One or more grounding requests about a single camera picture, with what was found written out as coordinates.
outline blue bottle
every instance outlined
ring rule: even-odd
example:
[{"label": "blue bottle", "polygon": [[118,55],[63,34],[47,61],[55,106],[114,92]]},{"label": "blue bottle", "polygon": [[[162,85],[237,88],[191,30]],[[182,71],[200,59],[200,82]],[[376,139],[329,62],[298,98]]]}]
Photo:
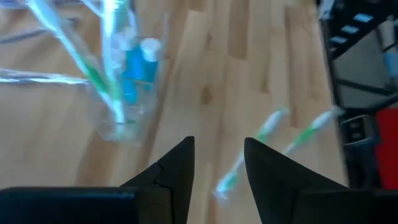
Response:
[{"label": "blue bottle", "polygon": [[159,54],[162,44],[155,38],[146,38],[141,41],[142,67],[144,71],[145,82],[154,84],[157,79],[157,69],[159,66]]},{"label": "blue bottle", "polygon": [[119,37],[119,43],[125,52],[125,68],[122,74],[123,96],[126,103],[135,105],[138,103],[137,86],[135,80],[143,77],[142,69],[142,53],[137,44],[137,32],[132,27],[127,28]]}]

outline red object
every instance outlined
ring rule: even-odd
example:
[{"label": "red object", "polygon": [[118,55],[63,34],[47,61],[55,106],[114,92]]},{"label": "red object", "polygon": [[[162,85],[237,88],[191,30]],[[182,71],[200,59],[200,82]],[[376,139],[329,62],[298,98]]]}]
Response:
[{"label": "red object", "polygon": [[398,109],[378,112],[382,143],[376,148],[379,174],[385,189],[398,189]]}]

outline toothbrush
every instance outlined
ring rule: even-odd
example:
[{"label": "toothbrush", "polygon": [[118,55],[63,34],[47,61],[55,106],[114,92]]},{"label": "toothbrush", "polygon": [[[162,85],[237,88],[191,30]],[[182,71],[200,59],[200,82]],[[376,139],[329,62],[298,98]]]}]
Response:
[{"label": "toothbrush", "polygon": [[[75,26],[79,21],[77,17],[71,17],[66,19],[68,22],[72,23],[72,26]],[[45,27],[38,27],[36,29],[27,30],[21,33],[11,34],[9,36],[0,37],[0,44],[10,44],[18,41],[26,40],[31,37],[37,37],[39,35],[45,34],[49,30]]]},{"label": "toothbrush", "polygon": [[52,4],[43,0],[27,0],[29,9],[36,18],[50,30],[68,50],[78,68],[87,76],[96,88],[98,94],[108,107],[114,111],[113,102],[108,95],[108,86],[102,79],[103,74],[97,59],[90,53],[88,47],[79,35],[55,11]]},{"label": "toothbrush", "polygon": [[[281,108],[274,113],[272,113],[267,121],[262,125],[258,133],[254,136],[260,142],[266,142],[267,138],[271,133],[273,133],[278,127],[279,123],[282,121],[284,116],[288,114],[288,110],[286,108]],[[240,153],[238,159],[229,170],[229,172],[218,182],[216,190],[214,194],[223,200],[228,198],[228,193],[234,189],[236,182],[239,177],[239,168],[244,164],[244,153],[243,150]]]},{"label": "toothbrush", "polygon": [[[109,93],[114,100],[115,122],[124,124],[126,121],[123,110],[123,91],[121,88],[121,74],[124,70],[125,51],[118,43],[118,37],[129,27],[129,0],[103,1],[102,10],[102,55],[105,74],[109,81]],[[116,134],[123,132],[123,126],[117,125]]]},{"label": "toothbrush", "polygon": [[[69,6],[81,4],[80,0],[53,0],[53,4],[56,6]],[[26,9],[25,4],[21,3],[21,1],[16,0],[0,0],[0,8],[4,9]]]},{"label": "toothbrush", "polygon": [[82,2],[87,6],[88,9],[93,11],[94,14],[96,14],[98,17],[102,17],[101,9],[96,4],[98,2],[94,2],[93,0],[82,0]]},{"label": "toothbrush", "polygon": [[339,110],[339,108],[334,108],[333,110],[326,111],[318,116],[306,130],[297,136],[296,139],[294,139],[294,141],[287,146],[285,150],[283,150],[282,153],[286,155],[302,145],[305,141],[308,141],[315,133],[321,130],[322,127],[334,118],[336,114],[342,113],[342,111]]},{"label": "toothbrush", "polygon": [[69,77],[63,74],[23,72],[0,68],[0,83],[55,83],[66,85],[87,85],[84,78]]}]

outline wood grain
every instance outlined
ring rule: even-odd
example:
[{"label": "wood grain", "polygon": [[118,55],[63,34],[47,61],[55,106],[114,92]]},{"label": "wood grain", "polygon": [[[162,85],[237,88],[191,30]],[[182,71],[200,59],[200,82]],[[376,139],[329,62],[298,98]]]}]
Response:
[{"label": "wood grain", "polygon": [[[168,11],[169,47],[159,105],[145,144],[103,141],[77,86],[0,87],[0,187],[118,186],[195,136],[195,181],[189,223],[260,223],[246,175],[227,204],[217,182],[277,108],[290,108],[273,135],[278,151],[332,107],[316,8],[309,0],[138,1],[145,32]],[[98,18],[84,7],[79,33],[100,56]],[[28,12],[0,13],[0,34],[37,26]],[[0,45],[0,66],[81,76],[49,35]],[[290,157],[345,184],[334,124]]]}]

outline wooden table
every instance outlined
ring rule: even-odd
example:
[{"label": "wooden table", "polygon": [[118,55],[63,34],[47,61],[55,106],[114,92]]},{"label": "wooden table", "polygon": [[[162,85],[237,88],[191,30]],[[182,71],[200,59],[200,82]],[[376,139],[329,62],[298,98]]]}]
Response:
[{"label": "wooden table", "polygon": [[[148,0],[140,11],[170,10],[170,44],[159,111],[144,147],[102,141],[77,86],[0,87],[0,187],[118,186],[195,136],[189,223],[260,223],[247,177],[229,203],[212,191],[252,136],[278,107],[290,108],[269,143],[282,150],[331,109],[317,12],[312,0]],[[87,9],[79,32],[100,54],[100,24]],[[38,26],[28,12],[0,13],[0,34]],[[80,76],[49,35],[0,45],[0,66]],[[290,155],[344,184],[334,124]]]}]

